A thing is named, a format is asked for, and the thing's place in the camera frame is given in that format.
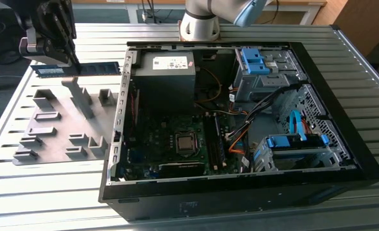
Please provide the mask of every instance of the label sticker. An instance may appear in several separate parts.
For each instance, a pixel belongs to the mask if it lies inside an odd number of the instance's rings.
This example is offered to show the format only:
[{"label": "label sticker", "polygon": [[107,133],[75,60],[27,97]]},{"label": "label sticker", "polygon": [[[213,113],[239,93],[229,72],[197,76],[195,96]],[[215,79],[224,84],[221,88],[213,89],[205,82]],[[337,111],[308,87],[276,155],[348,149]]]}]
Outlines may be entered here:
[{"label": "label sticker", "polygon": [[152,59],[153,70],[188,69],[185,56],[163,56]]},{"label": "label sticker", "polygon": [[265,66],[268,66],[268,67],[276,67],[276,62],[265,63]]},{"label": "label sticker", "polygon": [[249,167],[249,160],[247,160],[247,158],[243,156],[241,157],[241,163],[247,166],[247,167]]},{"label": "label sticker", "polygon": [[64,70],[61,68],[53,69],[37,69],[40,74],[63,74]]},{"label": "label sticker", "polygon": [[229,101],[235,103],[235,94],[229,94]]}]

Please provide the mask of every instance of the aluminum table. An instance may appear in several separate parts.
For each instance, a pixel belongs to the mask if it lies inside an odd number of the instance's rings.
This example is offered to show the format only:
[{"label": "aluminum table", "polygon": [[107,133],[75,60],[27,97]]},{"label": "aluminum table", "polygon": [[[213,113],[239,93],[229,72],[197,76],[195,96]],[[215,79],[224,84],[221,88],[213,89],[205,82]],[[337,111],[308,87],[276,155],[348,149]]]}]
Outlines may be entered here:
[{"label": "aluminum table", "polygon": [[[77,24],[81,62],[119,61],[127,41],[177,40],[176,25]],[[329,26],[221,25],[227,41],[303,42],[333,93],[379,162],[379,75],[340,30]],[[119,77],[79,79],[89,93]],[[15,166],[12,155],[33,113],[39,88],[60,87],[60,79],[39,79],[31,69],[0,118],[0,231],[8,230],[379,230],[379,183],[345,192],[320,205],[127,223],[97,202],[103,161]]]}]

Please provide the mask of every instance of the gray component holder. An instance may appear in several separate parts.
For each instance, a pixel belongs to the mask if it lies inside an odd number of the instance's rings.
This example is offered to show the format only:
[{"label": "gray component holder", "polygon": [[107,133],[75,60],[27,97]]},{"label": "gray component holder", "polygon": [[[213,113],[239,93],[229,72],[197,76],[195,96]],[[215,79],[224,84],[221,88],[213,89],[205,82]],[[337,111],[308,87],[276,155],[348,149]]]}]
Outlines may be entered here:
[{"label": "gray component holder", "polygon": [[115,98],[109,89],[100,90],[99,100],[103,107],[115,105]]},{"label": "gray component holder", "polygon": [[[63,92],[64,87],[56,89],[56,91]],[[37,158],[23,157],[13,159],[15,165],[33,165],[41,163],[57,163],[69,161],[84,161],[84,160],[97,160],[103,159],[103,156],[95,154],[88,146],[88,138],[95,141],[100,141],[101,137],[104,141],[111,140],[112,130],[113,130],[113,120],[116,114],[116,105],[101,106],[99,100],[99,94],[91,95],[91,110],[96,117],[92,119],[85,119],[81,112],[77,110],[76,106],[71,101],[71,94],[59,96],[55,100],[51,100],[53,109],[49,112],[43,112],[41,109],[36,108],[33,116],[29,120],[27,134],[24,140],[27,140],[28,135],[36,135],[41,140],[41,145],[31,147],[33,153],[37,154]],[[41,119],[36,120],[39,116],[60,115],[60,119]],[[84,134],[87,139],[84,144],[75,145],[68,140],[69,134]],[[21,151],[28,151],[21,144],[17,149],[17,153]],[[67,148],[72,146],[84,146],[85,156],[81,158],[69,158],[65,154]]]},{"label": "gray component holder", "polygon": [[103,157],[104,156],[107,148],[108,148],[108,143],[107,143],[107,141],[104,139],[104,136],[100,137],[99,144],[95,142],[93,138],[89,137],[88,149],[91,150],[92,154],[96,157]]},{"label": "gray component holder", "polygon": [[81,146],[73,146],[65,148],[65,155],[69,157],[69,159],[85,159],[87,152],[85,149]]},{"label": "gray component holder", "polygon": [[37,136],[28,136],[23,137],[19,143],[25,147],[25,148],[35,148],[43,145],[43,141]]},{"label": "gray component holder", "polygon": [[28,135],[53,136],[56,134],[55,127],[48,128],[31,128],[27,132]]},{"label": "gray component holder", "polygon": [[12,157],[15,158],[13,161],[25,162],[25,161],[35,161],[39,156],[33,150],[24,149],[21,151],[17,151]]},{"label": "gray component holder", "polygon": [[33,102],[40,109],[51,109],[51,100],[55,100],[56,97],[49,89],[39,89],[35,92]]},{"label": "gray component holder", "polygon": [[85,133],[72,133],[68,135],[68,140],[73,146],[87,146],[88,145],[88,136]]},{"label": "gray component holder", "polygon": [[36,113],[35,120],[37,122],[48,121],[48,120],[59,120],[61,118],[61,115],[59,112],[41,112]]},{"label": "gray component holder", "polygon": [[67,87],[69,89],[69,92],[72,94],[72,97],[73,97],[73,100],[72,102],[76,104],[76,106],[80,108],[81,110],[81,113],[84,115],[84,117],[87,119],[92,118],[93,117],[93,112],[89,108],[89,100],[85,99],[85,94],[87,91],[85,90],[81,90],[79,84],[77,84],[77,77],[73,77],[73,78],[64,78],[64,80],[61,81],[61,84],[64,87]]}]

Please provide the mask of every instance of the black cable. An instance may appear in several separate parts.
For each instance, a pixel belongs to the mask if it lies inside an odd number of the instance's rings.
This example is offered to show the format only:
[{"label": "black cable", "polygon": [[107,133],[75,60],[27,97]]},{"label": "black cable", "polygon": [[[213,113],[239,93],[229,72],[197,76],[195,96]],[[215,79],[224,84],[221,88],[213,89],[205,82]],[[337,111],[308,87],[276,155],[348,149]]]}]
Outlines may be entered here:
[{"label": "black cable", "polygon": [[249,127],[248,125],[253,122],[255,116],[263,111],[265,110],[273,103],[273,100],[277,98],[277,96],[280,94],[283,94],[285,91],[289,90],[296,90],[301,87],[303,84],[305,84],[305,81],[300,81],[296,84],[291,84],[287,87],[281,87],[279,88],[276,91],[273,91],[269,95],[267,95],[259,102],[257,104],[253,106],[252,110],[249,111],[245,119],[244,119],[244,124],[240,126],[240,128],[237,128],[236,130],[233,130],[229,135],[228,138],[232,138],[237,133],[240,133],[241,131],[244,131],[244,129],[247,129],[247,127]]},{"label": "black cable", "polygon": [[147,0],[147,2],[148,2],[149,8],[151,8],[151,12],[152,12],[153,23],[156,24],[155,12],[153,12],[153,1],[152,1],[152,4],[151,4],[149,0]]},{"label": "black cable", "polygon": [[271,20],[268,20],[267,22],[261,23],[261,24],[267,24],[268,22],[271,22],[271,24],[272,24],[273,20],[277,16],[277,12],[279,12],[279,0],[276,0],[276,10],[275,10],[273,18]]},{"label": "black cable", "polygon": [[172,10],[169,10],[169,13],[168,13],[167,17],[163,19],[163,21],[165,21],[169,18],[171,13],[172,13]]}]

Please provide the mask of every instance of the floor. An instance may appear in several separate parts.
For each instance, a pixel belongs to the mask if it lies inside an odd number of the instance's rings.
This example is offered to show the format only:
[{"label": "floor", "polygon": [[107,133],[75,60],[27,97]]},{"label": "floor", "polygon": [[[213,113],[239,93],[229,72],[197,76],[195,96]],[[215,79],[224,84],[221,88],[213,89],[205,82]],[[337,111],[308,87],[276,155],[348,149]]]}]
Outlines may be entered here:
[{"label": "floor", "polygon": [[[183,18],[184,11],[181,10],[160,10],[156,12],[156,20],[161,23],[176,23]],[[125,10],[108,9],[108,10],[73,10],[76,23],[129,23],[128,14]],[[0,20],[5,20],[4,23],[11,25],[15,22],[12,12],[3,10],[0,12]],[[379,45],[375,50],[367,56],[368,61],[372,63],[379,71]],[[0,65],[0,115],[9,102],[11,96],[15,92],[16,86],[23,76],[29,61],[21,58],[17,62],[9,65]]]}]

